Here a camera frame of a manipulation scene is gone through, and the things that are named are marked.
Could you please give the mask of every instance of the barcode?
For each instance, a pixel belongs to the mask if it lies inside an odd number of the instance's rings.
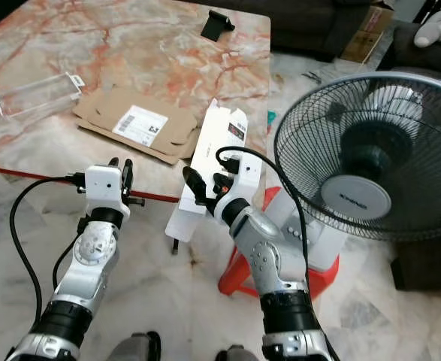
[[[135,116],[133,116],[133,115],[127,116],[127,119],[123,120],[122,125],[118,128],[118,131],[124,132],[125,129],[127,129],[127,126],[132,122],[133,119],[135,119]]]

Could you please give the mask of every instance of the robotic hand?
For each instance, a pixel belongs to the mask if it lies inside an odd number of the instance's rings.
[[[287,242],[280,229],[243,198],[244,185],[255,181],[253,157],[244,153],[241,158],[232,156],[222,161],[234,179],[214,175],[215,199],[206,197],[205,182],[196,170],[185,167],[183,176],[195,194],[195,202],[228,224],[237,249],[250,263],[264,312],[265,357],[270,361],[333,361],[310,302],[301,248]]]
[[[118,260],[116,241],[130,217],[128,197],[133,180],[132,162],[123,172],[118,159],[93,165],[80,178],[86,194],[86,225],[73,247],[73,259],[55,289],[40,320],[12,348],[7,361],[75,361],[83,336],[107,288],[107,278]]]

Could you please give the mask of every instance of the red plastic stool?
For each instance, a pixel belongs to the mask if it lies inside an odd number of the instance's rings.
[[[270,201],[275,197],[280,187],[269,188],[265,191],[265,199],[263,210],[268,206]],[[329,285],[334,282],[335,276],[339,270],[339,257],[335,259],[334,264],[325,272],[314,271],[309,269],[310,295],[312,299],[322,293]],[[243,283],[250,277],[250,265],[243,255],[237,252],[234,247],[232,255],[228,261],[227,269],[223,273],[219,281],[219,291],[230,296],[235,291],[241,291],[251,296],[258,297],[258,293],[253,288],[244,286]]]

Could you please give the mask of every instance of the fan guard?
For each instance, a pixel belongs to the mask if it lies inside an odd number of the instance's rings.
[[[298,100],[275,135],[277,167],[313,217],[366,238],[441,235],[441,81],[374,72],[334,81]],[[322,198],[340,175],[373,181],[390,196],[376,219],[349,217]]]

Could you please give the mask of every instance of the transparent container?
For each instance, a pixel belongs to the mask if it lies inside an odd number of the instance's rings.
[[[74,106],[85,85],[64,73],[0,93],[0,115],[6,120],[38,120]]]

